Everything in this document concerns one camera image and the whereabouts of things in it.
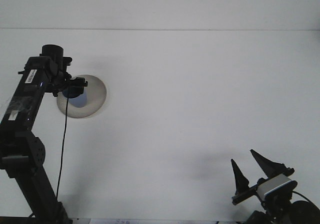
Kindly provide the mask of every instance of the white wall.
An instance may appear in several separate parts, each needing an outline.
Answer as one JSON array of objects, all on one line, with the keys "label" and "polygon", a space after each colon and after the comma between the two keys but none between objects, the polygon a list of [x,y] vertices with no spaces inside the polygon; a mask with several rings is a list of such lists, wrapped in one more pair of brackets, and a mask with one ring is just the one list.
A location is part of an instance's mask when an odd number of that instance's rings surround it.
[{"label": "white wall", "polygon": [[0,3],[2,28],[320,28],[320,0],[0,0]]},{"label": "white wall", "polygon": [[[254,198],[231,204],[230,159],[254,184],[264,175],[251,148],[294,167],[297,190],[320,205],[320,32],[288,31],[317,29],[318,10],[311,6],[318,0],[159,1],[0,0],[1,104],[14,92],[17,71],[44,44],[61,45],[74,59],[72,75],[93,74],[107,85],[108,99],[97,115],[68,121],[59,195],[69,215],[244,220],[260,207]],[[226,6],[214,7],[207,19],[192,17],[204,15],[202,5],[217,6],[214,1]],[[291,15],[288,3],[296,3]],[[243,14],[231,8],[241,5]],[[155,18],[143,21],[155,6]],[[277,15],[278,22],[271,18]],[[44,166],[54,189],[63,122],[47,94],[33,131],[46,146]],[[14,180],[5,171],[0,180],[0,215],[30,214]]]}]

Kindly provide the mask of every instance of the barcode label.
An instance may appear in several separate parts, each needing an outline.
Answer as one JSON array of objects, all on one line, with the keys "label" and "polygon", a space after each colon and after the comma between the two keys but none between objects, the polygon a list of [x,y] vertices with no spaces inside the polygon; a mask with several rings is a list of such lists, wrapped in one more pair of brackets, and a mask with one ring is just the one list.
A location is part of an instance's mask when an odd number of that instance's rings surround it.
[{"label": "barcode label", "polygon": [[18,113],[18,110],[12,110],[8,120],[16,120]]},{"label": "barcode label", "polygon": [[34,80],[34,77],[36,75],[37,70],[30,70],[30,73],[25,81],[26,84],[31,84],[32,80]]}]

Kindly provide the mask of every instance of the black cable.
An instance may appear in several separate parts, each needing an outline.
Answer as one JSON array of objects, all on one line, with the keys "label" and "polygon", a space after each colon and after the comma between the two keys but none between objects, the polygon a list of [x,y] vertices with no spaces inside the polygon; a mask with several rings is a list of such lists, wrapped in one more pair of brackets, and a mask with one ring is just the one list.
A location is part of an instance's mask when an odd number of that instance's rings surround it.
[{"label": "black cable", "polygon": [[61,161],[61,162],[60,162],[60,171],[59,171],[58,185],[57,185],[57,188],[56,188],[56,189],[57,189],[57,191],[56,191],[56,196],[57,196],[56,198],[57,198],[57,200],[58,200],[59,186],[60,186],[61,173],[62,173],[62,165],[63,165],[62,163],[63,163],[63,159],[64,159],[64,158],[63,158],[63,157],[64,157],[64,152],[63,152],[63,151],[64,151],[64,148],[65,148],[65,147],[64,147],[64,146],[65,146],[65,145],[64,145],[64,144],[65,144],[65,137],[66,137],[66,136],[65,136],[65,135],[66,135],[65,133],[66,133],[66,131],[67,131],[67,126],[66,126],[66,124],[67,124],[66,122],[67,122],[67,121],[66,121],[66,120],[67,120],[67,117],[68,117],[69,90],[70,90],[70,85],[69,85],[69,87],[68,87],[67,99],[66,99],[66,106],[65,106],[65,107],[66,107],[66,108],[65,108],[65,109],[66,109],[66,110],[65,110],[66,113],[65,113],[65,121],[64,121],[64,122],[65,122],[65,123],[64,123],[65,126],[64,126],[64,132],[63,132],[63,133],[64,133],[64,134],[63,134],[63,135],[64,135],[64,136],[63,136],[64,138],[63,138],[63,140],[62,140],[61,160],[60,160],[60,161]]},{"label": "black cable", "polygon": [[312,201],[310,201],[308,198],[306,198],[304,195],[300,194],[299,192],[296,191],[292,191],[294,194],[297,194],[301,197],[303,197],[304,199],[306,199],[308,202],[310,202],[312,205],[316,206]]}]

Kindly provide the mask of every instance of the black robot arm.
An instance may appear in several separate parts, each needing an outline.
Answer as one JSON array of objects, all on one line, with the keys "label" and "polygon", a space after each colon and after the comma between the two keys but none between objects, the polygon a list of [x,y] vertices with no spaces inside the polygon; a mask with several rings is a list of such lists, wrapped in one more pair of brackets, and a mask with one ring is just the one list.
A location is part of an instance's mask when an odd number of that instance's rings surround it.
[{"label": "black robot arm", "polygon": [[0,124],[0,168],[16,179],[37,220],[59,224],[71,220],[56,199],[43,168],[45,147],[32,127],[45,92],[57,96],[75,81],[75,87],[83,92],[88,85],[83,78],[71,80],[66,71],[71,61],[56,45],[45,45],[39,57],[30,57]]},{"label": "black robot arm", "polygon": [[266,212],[254,211],[245,224],[320,223],[320,210],[313,203],[290,202],[297,182],[288,176],[294,173],[294,169],[272,162],[254,150],[251,150],[251,154],[268,178],[260,178],[256,185],[249,187],[249,181],[232,159],[236,183],[236,192],[232,197],[232,202],[237,205],[255,195]]}]

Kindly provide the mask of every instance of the white label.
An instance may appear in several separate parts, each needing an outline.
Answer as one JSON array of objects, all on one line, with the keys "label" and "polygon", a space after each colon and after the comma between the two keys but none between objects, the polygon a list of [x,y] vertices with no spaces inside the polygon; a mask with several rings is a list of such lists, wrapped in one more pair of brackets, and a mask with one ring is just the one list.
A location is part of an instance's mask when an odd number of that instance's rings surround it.
[{"label": "white label", "polygon": [[18,113],[18,110],[12,110],[8,120],[16,120]]},{"label": "white label", "polygon": [[30,73],[29,73],[27,79],[25,80],[26,84],[31,84],[32,83],[32,80],[34,80],[36,72],[37,72],[37,70],[30,70]]}]

